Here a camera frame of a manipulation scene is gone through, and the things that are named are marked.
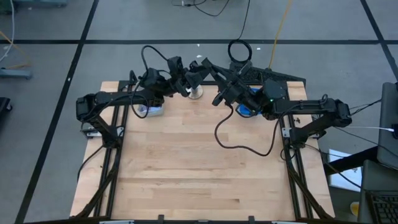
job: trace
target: black keyboard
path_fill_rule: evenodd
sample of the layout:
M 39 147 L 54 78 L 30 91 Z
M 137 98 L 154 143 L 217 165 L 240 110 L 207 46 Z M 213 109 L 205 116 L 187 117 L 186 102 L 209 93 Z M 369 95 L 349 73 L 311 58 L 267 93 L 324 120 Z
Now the black keyboard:
M 367 191 L 374 223 L 398 223 L 398 191 Z

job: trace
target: blue object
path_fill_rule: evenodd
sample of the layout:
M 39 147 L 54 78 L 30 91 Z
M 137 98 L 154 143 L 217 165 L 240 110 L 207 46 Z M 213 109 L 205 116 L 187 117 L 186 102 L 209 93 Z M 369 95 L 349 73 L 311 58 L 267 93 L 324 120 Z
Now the blue object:
M 254 92 L 257 92 L 257 90 L 259 90 L 258 88 L 251 88 L 251 90 L 253 90 Z M 245 115 L 245 116 L 250 116 L 250 110 L 249 109 L 247 109 L 244 105 L 241 105 L 241 106 L 239 106 L 239 112 L 242 114 L 242 115 Z

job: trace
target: wooden table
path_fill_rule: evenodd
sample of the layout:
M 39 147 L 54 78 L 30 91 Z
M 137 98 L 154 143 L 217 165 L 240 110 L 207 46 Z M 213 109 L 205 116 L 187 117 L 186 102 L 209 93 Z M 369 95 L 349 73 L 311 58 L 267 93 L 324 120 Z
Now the wooden table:
M 103 82 L 101 91 L 117 91 L 117 86 L 118 82 Z M 302 82 L 288 82 L 288 87 L 291 100 L 307 99 Z M 166 220 L 248 220 L 250 215 L 256 220 L 295 220 L 286 164 L 280 158 L 280 131 L 267 157 L 223 149 L 215 141 L 214 129 L 230 110 L 223 104 L 211 105 L 217 86 L 203 89 L 199 100 L 178 94 L 166 98 L 163 116 L 139 119 L 129 111 L 112 218 L 156 220 L 163 214 Z M 113 108 L 107 108 L 101 116 L 110 123 L 112 113 Z M 310 115 L 297 117 L 301 120 L 297 126 L 311 122 Z M 244 119 L 234 113 L 218 136 L 225 145 L 265 153 L 274 125 L 262 116 Z M 314 139 L 307 144 L 318 147 Z M 100 145 L 100 138 L 89 140 L 85 158 Z M 309 147 L 301 152 L 308 189 L 334 216 L 320 153 Z M 102 150 L 82 170 L 71 215 L 80 212 L 97 190 L 104 154 Z M 101 214 L 107 199 L 105 193 Z

